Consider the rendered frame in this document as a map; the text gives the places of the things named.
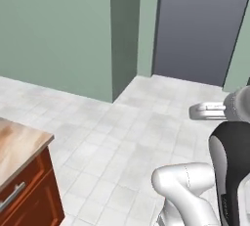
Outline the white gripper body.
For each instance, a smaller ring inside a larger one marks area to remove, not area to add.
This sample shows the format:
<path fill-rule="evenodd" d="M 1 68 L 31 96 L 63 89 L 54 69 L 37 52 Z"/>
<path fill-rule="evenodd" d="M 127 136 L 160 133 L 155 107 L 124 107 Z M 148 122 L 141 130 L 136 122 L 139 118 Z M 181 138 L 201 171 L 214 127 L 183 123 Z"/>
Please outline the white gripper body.
<path fill-rule="evenodd" d="M 222 102 L 205 102 L 191 106 L 188 115 L 192 120 L 225 120 L 225 109 Z"/>

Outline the dark grey door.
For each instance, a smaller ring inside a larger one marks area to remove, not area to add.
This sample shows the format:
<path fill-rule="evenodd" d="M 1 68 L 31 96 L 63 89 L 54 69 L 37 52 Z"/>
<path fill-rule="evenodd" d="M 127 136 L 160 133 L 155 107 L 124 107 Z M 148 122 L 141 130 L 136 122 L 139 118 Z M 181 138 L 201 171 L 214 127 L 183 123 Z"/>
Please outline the dark grey door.
<path fill-rule="evenodd" d="M 225 83 L 247 0 L 158 0 L 153 72 Z"/>

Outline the red-brown wooden cabinet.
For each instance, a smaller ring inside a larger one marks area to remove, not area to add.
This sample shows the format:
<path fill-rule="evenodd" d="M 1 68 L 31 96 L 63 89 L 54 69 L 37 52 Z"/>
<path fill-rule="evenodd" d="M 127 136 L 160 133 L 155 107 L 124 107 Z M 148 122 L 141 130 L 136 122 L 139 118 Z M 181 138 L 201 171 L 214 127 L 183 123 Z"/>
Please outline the red-brown wooden cabinet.
<path fill-rule="evenodd" d="M 64 219 L 63 205 L 48 148 L 0 192 L 0 202 L 21 183 L 25 186 L 0 211 L 0 226 L 60 226 Z"/>

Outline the red-brown drawer front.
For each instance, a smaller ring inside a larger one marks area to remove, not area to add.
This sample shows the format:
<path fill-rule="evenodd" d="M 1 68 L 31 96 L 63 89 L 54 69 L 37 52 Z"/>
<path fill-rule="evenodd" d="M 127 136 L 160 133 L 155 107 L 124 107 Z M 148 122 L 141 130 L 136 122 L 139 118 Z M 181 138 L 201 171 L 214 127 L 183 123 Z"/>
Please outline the red-brown drawer front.
<path fill-rule="evenodd" d="M 25 196 L 51 168 L 52 162 L 50 153 L 48 149 L 45 149 L 32 162 L 30 162 L 11 182 L 9 182 L 3 190 L 0 191 L 0 201 L 4 201 L 14 191 L 14 187 L 16 185 L 24 182 L 25 188 L 8 205 L 10 206 L 19 197 Z"/>

